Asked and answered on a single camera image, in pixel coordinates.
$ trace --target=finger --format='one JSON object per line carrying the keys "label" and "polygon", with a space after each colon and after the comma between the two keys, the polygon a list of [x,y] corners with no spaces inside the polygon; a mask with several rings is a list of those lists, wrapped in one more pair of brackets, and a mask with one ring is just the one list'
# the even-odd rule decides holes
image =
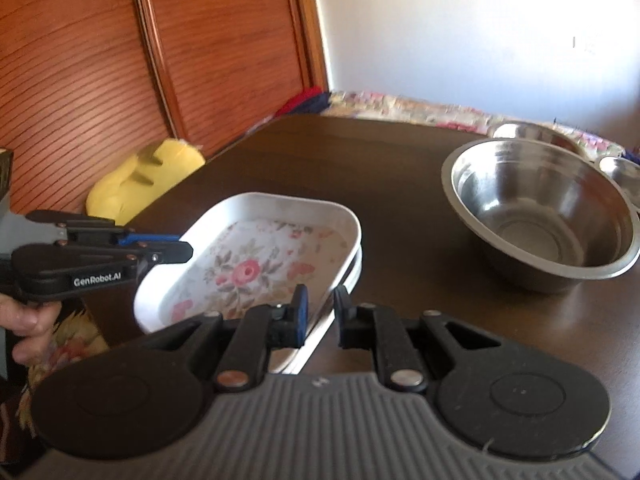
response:
{"label": "finger", "polygon": [[0,326],[12,331],[26,332],[38,323],[38,314],[14,298],[0,294]]}
{"label": "finger", "polygon": [[59,301],[52,301],[50,303],[43,303],[37,309],[34,309],[38,316],[38,322],[29,330],[22,330],[20,333],[15,332],[16,335],[21,336],[37,336],[44,334],[49,330],[58,319],[60,314],[60,308],[62,304]]}
{"label": "finger", "polygon": [[40,362],[49,346],[52,334],[53,329],[50,328],[44,334],[20,341],[12,351],[14,361],[23,365],[34,365]]}

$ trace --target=wooden cabinet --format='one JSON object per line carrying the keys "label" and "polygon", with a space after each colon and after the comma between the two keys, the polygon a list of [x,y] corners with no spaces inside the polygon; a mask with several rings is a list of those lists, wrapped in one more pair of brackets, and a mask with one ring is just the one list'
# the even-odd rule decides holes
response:
{"label": "wooden cabinet", "polygon": [[80,210],[98,178],[168,135],[133,0],[0,0],[0,30],[14,211]]}
{"label": "wooden cabinet", "polygon": [[316,82],[315,12],[308,0],[0,0],[12,209],[81,210],[96,180],[170,135],[213,155]]}
{"label": "wooden cabinet", "polygon": [[289,0],[151,0],[185,136],[205,156],[303,89]]}

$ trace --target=metal bowl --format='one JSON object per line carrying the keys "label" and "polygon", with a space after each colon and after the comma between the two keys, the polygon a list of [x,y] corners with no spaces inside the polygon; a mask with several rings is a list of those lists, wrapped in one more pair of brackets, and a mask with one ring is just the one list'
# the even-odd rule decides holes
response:
{"label": "metal bowl", "polygon": [[597,162],[600,171],[618,184],[640,213],[640,166],[621,156],[605,155]]}
{"label": "metal bowl", "polygon": [[560,132],[556,132],[545,126],[540,126],[539,124],[506,121],[490,126],[486,133],[492,139],[540,140],[541,142],[569,150],[576,155],[580,155],[582,158],[587,158],[586,152],[577,142],[573,142],[569,137]]}
{"label": "metal bowl", "polygon": [[492,266],[517,285],[559,292],[629,270],[640,220],[596,167],[536,140],[489,139],[455,150],[442,184]]}

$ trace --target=circular pad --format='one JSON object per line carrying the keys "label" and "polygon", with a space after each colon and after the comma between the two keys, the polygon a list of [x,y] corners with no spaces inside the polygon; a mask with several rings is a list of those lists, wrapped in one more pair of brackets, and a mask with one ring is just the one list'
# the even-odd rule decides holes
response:
{"label": "circular pad", "polygon": [[167,446],[197,423],[203,402],[200,381],[174,352],[123,348],[47,378],[31,411],[50,446],[103,460]]}
{"label": "circular pad", "polygon": [[491,398],[515,415],[547,415],[562,406],[564,390],[542,375],[510,374],[495,381]]}

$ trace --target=white plastic tray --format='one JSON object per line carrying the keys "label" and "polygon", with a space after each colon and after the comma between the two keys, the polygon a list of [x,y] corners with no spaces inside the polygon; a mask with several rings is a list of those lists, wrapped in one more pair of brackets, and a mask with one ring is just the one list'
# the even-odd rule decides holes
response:
{"label": "white plastic tray", "polygon": [[193,247],[190,261],[157,266],[142,281],[136,320],[149,333],[212,310],[242,317],[257,304],[287,303],[304,283],[305,346],[275,351],[270,363],[272,371],[296,373],[331,325],[329,294],[340,283],[353,290],[360,277],[361,237],[357,216],[336,203],[265,193],[227,198],[182,236]]}

